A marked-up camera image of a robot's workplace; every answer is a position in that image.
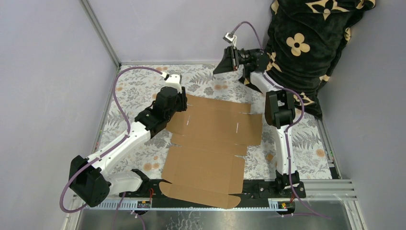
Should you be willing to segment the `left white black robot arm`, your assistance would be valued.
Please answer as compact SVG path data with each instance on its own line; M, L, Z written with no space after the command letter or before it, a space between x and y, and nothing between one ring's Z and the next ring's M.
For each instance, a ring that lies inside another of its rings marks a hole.
M153 103L135 117L128 131L87 158L78 155L71 161L70 189L90 207L96 207L110 195L123 192L132 192L137 197L146 195L148 179L140 170L113 173L113 169L130 150L164 130L176 112L183 112L186 109L185 87L161 88Z

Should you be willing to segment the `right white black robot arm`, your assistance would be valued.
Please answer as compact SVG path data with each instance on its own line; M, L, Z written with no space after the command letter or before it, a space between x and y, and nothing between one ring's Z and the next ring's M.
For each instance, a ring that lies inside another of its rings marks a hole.
M214 69L214 74L237 71L243 67L242 81L253 85L265 96L264 117L275 138L277 168L275 193L287 197L300 183L300 176L292 155L292 131L297 123L293 90L278 85L268 75L269 57L261 49L237 49L228 46Z

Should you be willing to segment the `brown cardboard box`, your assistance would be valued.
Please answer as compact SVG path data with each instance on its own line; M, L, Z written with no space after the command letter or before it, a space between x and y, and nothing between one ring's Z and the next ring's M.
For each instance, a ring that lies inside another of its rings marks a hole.
M187 110L176 113L159 188L163 195L230 209L243 190L249 146L261 144L262 114L248 103L187 96Z

